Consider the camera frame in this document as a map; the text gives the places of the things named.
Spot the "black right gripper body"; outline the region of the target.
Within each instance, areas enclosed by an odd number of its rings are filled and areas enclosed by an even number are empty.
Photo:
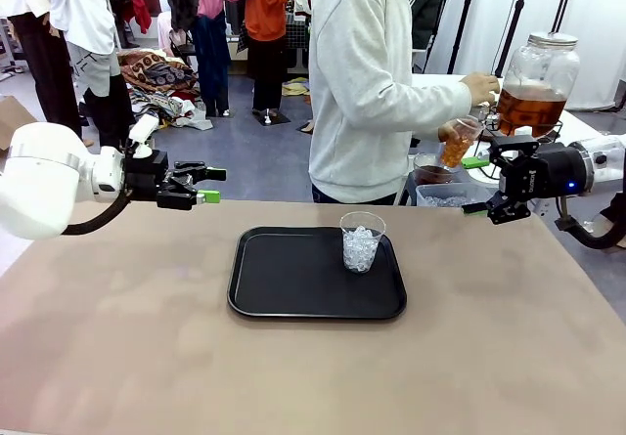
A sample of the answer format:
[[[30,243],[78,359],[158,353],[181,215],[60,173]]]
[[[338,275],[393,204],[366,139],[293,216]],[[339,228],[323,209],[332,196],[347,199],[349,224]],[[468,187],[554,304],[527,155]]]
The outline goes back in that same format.
[[[500,193],[516,201],[581,195],[591,188],[591,161],[561,143],[524,143],[515,158],[498,149]]]

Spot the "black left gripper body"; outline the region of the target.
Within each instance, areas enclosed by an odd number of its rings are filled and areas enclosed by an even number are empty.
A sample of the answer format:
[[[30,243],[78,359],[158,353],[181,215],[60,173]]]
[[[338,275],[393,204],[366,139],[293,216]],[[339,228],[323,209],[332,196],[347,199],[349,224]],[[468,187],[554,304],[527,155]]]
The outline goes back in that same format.
[[[191,210],[198,200],[194,175],[198,167],[177,163],[171,169],[167,152],[124,160],[124,188],[131,201],[153,202],[171,210]]]

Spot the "person's right hand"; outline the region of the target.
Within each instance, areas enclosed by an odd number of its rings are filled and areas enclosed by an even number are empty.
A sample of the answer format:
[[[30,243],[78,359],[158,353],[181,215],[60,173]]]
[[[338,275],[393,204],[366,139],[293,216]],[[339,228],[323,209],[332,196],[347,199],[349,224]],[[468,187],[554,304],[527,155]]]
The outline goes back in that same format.
[[[461,82],[469,88],[473,107],[493,104],[495,97],[501,92],[501,85],[495,75],[474,72],[465,76]]]

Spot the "person's left hand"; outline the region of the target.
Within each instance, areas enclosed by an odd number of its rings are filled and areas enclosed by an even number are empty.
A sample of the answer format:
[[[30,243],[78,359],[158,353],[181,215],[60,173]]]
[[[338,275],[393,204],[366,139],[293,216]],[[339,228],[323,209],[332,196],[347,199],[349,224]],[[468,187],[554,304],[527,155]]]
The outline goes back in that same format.
[[[465,129],[462,120],[445,122],[437,130],[438,141],[444,144],[459,143],[463,138]]]

